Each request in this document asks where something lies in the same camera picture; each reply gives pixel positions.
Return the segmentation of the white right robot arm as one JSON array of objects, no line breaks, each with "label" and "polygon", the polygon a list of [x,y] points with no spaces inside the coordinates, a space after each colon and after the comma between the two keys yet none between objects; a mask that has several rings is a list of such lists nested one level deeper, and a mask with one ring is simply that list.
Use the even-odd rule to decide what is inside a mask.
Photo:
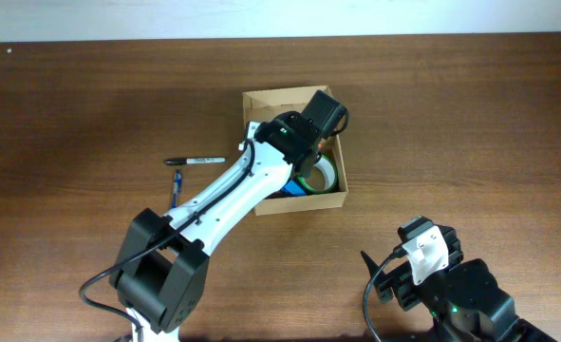
[{"label": "white right robot arm", "polygon": [[[457,232],[428,218],[398,229],[401,243],[381,263],[361,256],[370,274],[363,316],[377,341],[549,342],[553,338],[516,314],[514,299],[501,290],[480,258],[465,261]],[[368,313],[374,291],[381,303],[395,298],[404,311],[419,304],[432,316],[426,332],[381,336]]]}]

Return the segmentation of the black marker pen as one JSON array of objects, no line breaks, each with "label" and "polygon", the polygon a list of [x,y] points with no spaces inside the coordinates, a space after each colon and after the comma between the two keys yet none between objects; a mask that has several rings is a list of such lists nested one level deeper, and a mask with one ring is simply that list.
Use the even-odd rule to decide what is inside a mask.
[{"label": "black marker pen", "polygon": [[211,164],[211,163],[223,163],[226,159],[223,157],[193,157],[193,158],[169,158],[164,161],[168,166],[182,166],[189,164]]}]

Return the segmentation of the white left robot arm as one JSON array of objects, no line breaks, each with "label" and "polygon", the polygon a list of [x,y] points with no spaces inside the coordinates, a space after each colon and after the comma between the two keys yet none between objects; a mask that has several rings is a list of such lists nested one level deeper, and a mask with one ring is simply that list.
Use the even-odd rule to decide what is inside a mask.
[{"label": "white left robot arm", "polygon": [[254,206],[321,160],[321,141],[346,128],[347,109],[318,90],[302,111],[249,123],[239,160],[193,199],[160,216],[141,211],[110,275],[132,338],[178,340],[180,325],[201,299],[210,257]]}]

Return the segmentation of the blue ballpoint pen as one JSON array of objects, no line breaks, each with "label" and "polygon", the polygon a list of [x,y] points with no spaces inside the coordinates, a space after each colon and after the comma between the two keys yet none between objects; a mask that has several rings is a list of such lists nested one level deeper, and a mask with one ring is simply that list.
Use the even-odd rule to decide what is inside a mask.
[{"label": "blue ballpoint pen", "polygon": [[170,203],[171,209],[174,209],[178,206],[178,197],[181,192],[181,187],[182,187],[182,176],[180,170],[176,169],[173,178],[172,197]]}]

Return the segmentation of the green tape roll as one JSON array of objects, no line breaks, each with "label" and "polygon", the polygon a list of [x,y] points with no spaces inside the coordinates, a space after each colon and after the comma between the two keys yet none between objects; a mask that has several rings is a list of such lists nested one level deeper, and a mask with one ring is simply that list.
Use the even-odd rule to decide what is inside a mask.
[{"label": "green tape roll", "polygon": [[295,182],[308,194],[321,195],[332,192],[339,179],[335,163],[329,157],[323,155],[321,159],[313,165],[313,168],[322,176],[322,180],[324,181],[324,186],[322,188],[316,188],[314,185],[309,184],[308,178],[302,176],[296,177]]}]

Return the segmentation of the blue plastic case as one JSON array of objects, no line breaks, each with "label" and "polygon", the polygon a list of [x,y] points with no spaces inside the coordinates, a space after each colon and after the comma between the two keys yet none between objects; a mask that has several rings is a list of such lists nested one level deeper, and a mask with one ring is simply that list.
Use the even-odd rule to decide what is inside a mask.
[{"label": "blue plastic case", "polygon": [[287,197],[303,197],[308,193],[295,180],[289,180],[282,188],[281,192]]}]

